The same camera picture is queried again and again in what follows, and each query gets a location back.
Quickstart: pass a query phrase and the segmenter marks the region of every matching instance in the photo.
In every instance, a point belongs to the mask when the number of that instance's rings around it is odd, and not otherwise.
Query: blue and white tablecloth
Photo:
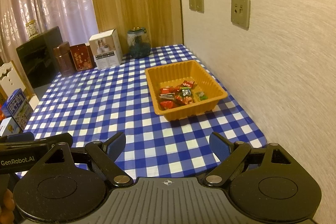
[[[213,131],[232,142],[265,146],[263,133],[230,94],[200,116],[168,122],[154,113],[145,69],[191,59],[197,60],[184,45],[174,45],[153,48],[143,59],[126,56],[125,63],[114,68],[95,68],[68,78],[58,75],[25,131],[35,138],[68,132],[73,147],[105,141],[123,131],[126,147],[116,163],[134,179],[181,177],[215,167],[219,160],[209,147]]]

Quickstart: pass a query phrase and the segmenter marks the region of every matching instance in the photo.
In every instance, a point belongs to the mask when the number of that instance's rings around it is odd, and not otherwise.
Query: basket
[[[177,62],[145,70],[149,91],[151,93],[154,111],[163,115],[168,121],[183,119],[192,115],[202,114],[215,108],[219,100],[227,97],[227,92],[206,72],[195,60]],[[207,100],[200,101],[194,96],[194,104],[163,110],[160,106],[160,88],[177,86],[184,80],[195,81],[193,94],[204,91]]]

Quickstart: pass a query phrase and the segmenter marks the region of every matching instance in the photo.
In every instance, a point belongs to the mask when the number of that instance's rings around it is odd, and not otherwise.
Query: wall socket
[[[250,26],[250,0],[231,0],[231,22],[242,27]]]
[[[204,13],[204,0],[189,0],[189,9]]]

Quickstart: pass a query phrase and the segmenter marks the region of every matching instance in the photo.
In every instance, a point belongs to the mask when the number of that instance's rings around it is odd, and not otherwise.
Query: finger
[[[13,211],[15,208],[15,203],[13,199],[13,193],[7,189],[3,196],[3,204],[8,210]]]
[[[0,215],[1,224],[12,224],[14,221],[14,214],[12,211],[7,208],[2,209],[2,213]]]

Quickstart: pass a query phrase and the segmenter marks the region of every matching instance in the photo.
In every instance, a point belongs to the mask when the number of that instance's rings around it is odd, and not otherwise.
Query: brown bottle
[[[75,64],[71,56],[69,42],[64,42],[53,49],[59,71],[63,77],[68,77],[76,72]]]

